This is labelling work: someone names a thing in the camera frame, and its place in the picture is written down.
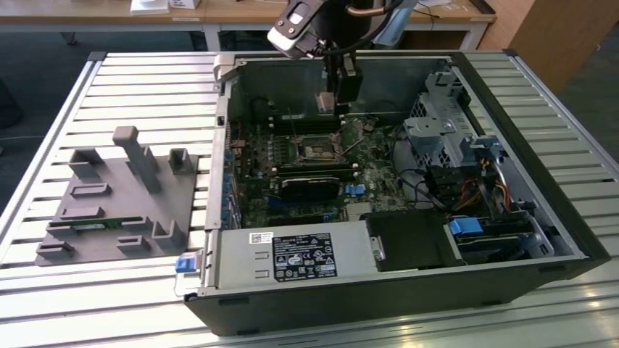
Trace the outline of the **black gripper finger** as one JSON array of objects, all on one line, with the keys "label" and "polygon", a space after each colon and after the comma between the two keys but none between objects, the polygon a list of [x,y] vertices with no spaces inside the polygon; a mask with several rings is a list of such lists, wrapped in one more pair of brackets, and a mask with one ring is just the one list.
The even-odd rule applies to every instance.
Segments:
[{"label": "black gripper finger", "polygon": [[325,91],[330,94],[336,93],[337,86],[337,57],[330,54],[333,48],[326,48],[322,54],[322,64],[325,70]]},{"label": "black gripper finger", "polygon": [[344,115],[349,111],[349,105],[357,100],[360,86],[362,82],[362,72],[357,67],[353,54],[344,54],[336,58],[336,78],[334,78],[334,111],[336,116]]}]

